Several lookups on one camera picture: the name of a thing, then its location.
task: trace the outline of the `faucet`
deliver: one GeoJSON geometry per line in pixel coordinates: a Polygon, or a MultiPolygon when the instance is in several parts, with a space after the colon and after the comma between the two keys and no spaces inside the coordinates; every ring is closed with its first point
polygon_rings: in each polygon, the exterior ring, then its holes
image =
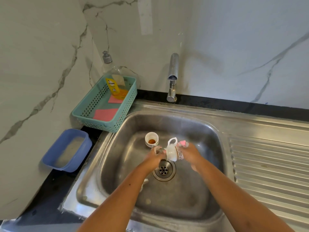
{"type": "Polygon", "coordinates": [[[170,67],[168,70],[168,80],[170,81],[170,89],[168,90],[168,102],[177,101],[176,97],[176,80],[178,78],[178,69],[179,69],[179,55],[173,53],[171,55],[170,67]]]}

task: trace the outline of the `forearm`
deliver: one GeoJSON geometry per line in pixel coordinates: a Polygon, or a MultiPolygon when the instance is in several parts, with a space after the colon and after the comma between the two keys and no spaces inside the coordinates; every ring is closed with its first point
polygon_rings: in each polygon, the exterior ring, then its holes
{"type": "Polygon", "coordinates": [[[293,231],[267,207],[201,158],[195,167],[234,229],[239,231],[293,231]]]}
{"type": "Polygon", "coordinates": [[[125,231],[144,179],[149,172],[139,165],[90,215],[78,232],[125,231]]]}

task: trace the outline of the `blue plastic container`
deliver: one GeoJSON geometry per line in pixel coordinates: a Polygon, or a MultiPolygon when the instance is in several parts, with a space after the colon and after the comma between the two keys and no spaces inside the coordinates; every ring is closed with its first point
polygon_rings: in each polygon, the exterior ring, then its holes
{"type": "Polygon", "coordinates": [[[59,136],[59,138],[49,148],[49,150],[43,156],[42,162],[54,169],[63,170],[71,173],[74,172],[80,166],[85,156],[89,152],[91,146],[92,142],[86,132],[78,129],[67,129],[59,136]],[[71,160],[64,167],[57,168],[55,166],[57,159],[64,152],[64,150],[71,143],[71,141],[76,137],[82,137],[84,138],[84,141],[76,151],[75,155],[71,158],[71,160]]]}
{"type": "Polygon", "coordinates": [[[104,130],[115,133],[120,128],[125,119],[136,95],[136,79],[124,76],[126,88],[129,89],[128,94],[121,104],[108,103],[111,92],[107,86],[105,78],[110,78],[111,74],[105,74],[94,85],[94,87],[86,94],[82,101],[74,108],[72,115],[76,117],[84,126],[104,130]],[[111,121],[101,121],[93,119],[97,109],[118,108],[111,121]]]}

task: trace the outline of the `cup handle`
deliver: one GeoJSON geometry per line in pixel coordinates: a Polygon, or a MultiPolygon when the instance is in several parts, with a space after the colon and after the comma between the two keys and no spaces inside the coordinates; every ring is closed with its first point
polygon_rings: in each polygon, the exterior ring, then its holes
{"type": "Polygon", "coordinates": [[[171,140],[175,140],[175,145],[178,143],[178,140],[176,137],[171,138],[170,140],[168,140],[168,146],[171,144],[171,140]]]}

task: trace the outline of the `person's left hand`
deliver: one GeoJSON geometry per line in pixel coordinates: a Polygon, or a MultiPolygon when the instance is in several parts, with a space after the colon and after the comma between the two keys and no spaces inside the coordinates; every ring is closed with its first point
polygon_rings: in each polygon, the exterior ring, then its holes
{"type": "Polygon", "coordinates": [[[165,153],[156,153],[156,151],[161,148],[161,146],[154,146],[151,148],[150,152],[146,155],[144,161],[141,163],[141,166],[143,166],[148,171],[148,173],[155,170],[159,166],[159,163],[162,159],[166,159],[165,153]]]}

